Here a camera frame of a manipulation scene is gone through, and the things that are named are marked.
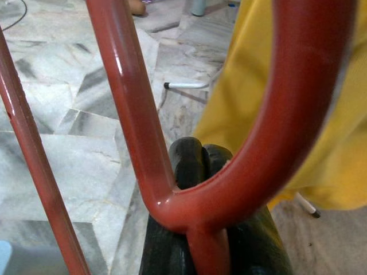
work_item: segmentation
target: white marble tile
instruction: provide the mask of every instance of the white marble tile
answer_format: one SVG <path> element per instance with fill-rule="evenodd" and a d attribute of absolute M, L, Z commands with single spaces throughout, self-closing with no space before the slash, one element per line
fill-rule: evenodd
<path fill-rule="evenodd" d="M 45 219 L 27 166 L 12 133 L 0 133 L 0 218 Z M 73 209 L 86 201 L 103 201 L 120 170 L 112 138 L 42 135 L 42 142 L 73 221 L 92 215 Z"/>
<path fill-rule="evenodd" d="M 177 27 L 184 5 L 183 0 L 155 0 L 146 5 L 144 17 L 134 17 L 135 26 L 152 33 Z"/>
<path fill-rule="evenodd" d="M 26 17 L 6 31 L 7 39 L 68 43 L 95 41 L 84 1 L 27 0 L 26 3 Z"/>

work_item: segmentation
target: black cable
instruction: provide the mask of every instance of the black cable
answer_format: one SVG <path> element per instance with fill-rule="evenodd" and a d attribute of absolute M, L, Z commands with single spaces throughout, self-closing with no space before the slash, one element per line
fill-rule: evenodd
<path fill-rule="evenodd" d="M 24 4 L 24 13 L 23 13 L 23 15 L 18 19 L 18 20 L 16 20 L 14 23 L 12 23 L 12 24 L 10 24 L 9 26 L 7 26 L 7 27 L 5 27 L 5 28 L 3 28 L 2 29 L 2 31 L 4 32 L 5 30 L 8 30 L 8 29 L 10 29 L 11 27 L 13 27 L 13 26 L 15 26 L 17 23 L 19 23 L 23 18 L 24 18 L 24 16 L 26 16 L 27 15 L 27 12 L 28 12 L 28 7 L 27 7 L 27 4 L 24 2 L 24 0 L 20 0 L 20 1 L 22 1 L 22 3 Z"/>

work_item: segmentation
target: black rubber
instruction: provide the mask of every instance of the black rubber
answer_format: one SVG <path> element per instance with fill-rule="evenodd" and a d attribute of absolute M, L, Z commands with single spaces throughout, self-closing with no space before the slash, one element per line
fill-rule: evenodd
<path fill-rule="evenodd" d="M 320 211 L 319 211 L 319 210 L 316 210 L 315 212 L 313 212 L 313 213 L 311 214 L 311 216 L 312 216 L 312 217 L 314 217 L 315 219 L 318 219 L 318 218 L 320 218 L 320 217 L 321 217 L 321 213 L 320 213 Z"/>
<path fill-rule="evenodd" d="M 202 146 L 199 140 L 185 137 L 172 144 L 169 157 L 177 185 L 185 189 L 216 174 L 232 154 L 223 147 Z M 292 274 L 267 207 L 227 228 L 227 233 L 232 275 Z M 186 237 L 166 230 L 149 216 L 139 274 L 196 275 Z"/>

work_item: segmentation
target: red metal tube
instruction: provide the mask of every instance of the red metal tube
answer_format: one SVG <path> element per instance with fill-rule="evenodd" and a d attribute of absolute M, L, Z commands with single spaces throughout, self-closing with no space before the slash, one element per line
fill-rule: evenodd
<path fill-rule="evenodd" d="M 271 76 L 257 122 L 229 165 L 181 191 L 127 1 L 87 0 L 144 202 L 162 225 L 188 233 L 201 274 L 229 273 L 219 231 L 265 204 L 303 162 L 325 120 L 352 35 L 356 1 L 273 3 Z M 200 258 L 208 248 L 213 256 Z M 217 268 L 208 271 L 210 266 Z"/>
<path fill-rule="evenodd" d="M 0 94 L 6 112 L 69 272 L 72 275 L 88 275 L 90 273 L 87 263 L 52 174 L 1 29 L 0 81 Z"/>

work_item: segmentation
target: yellow fabric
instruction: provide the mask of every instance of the yellow fabric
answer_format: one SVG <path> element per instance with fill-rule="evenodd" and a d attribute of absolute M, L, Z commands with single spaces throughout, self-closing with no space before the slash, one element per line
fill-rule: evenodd
<path fill-rule="evenodd" d="M 256 119 L 267 81 L 272 41 L 271 1 L 240 6 L 222 75 L 194 136 L 235 153 Z M 359 4 L 353 54 L 342 92 L 315 147 L 269 204 L 300 192 L 324 209 L 367 203 L 367 0 Z"/>

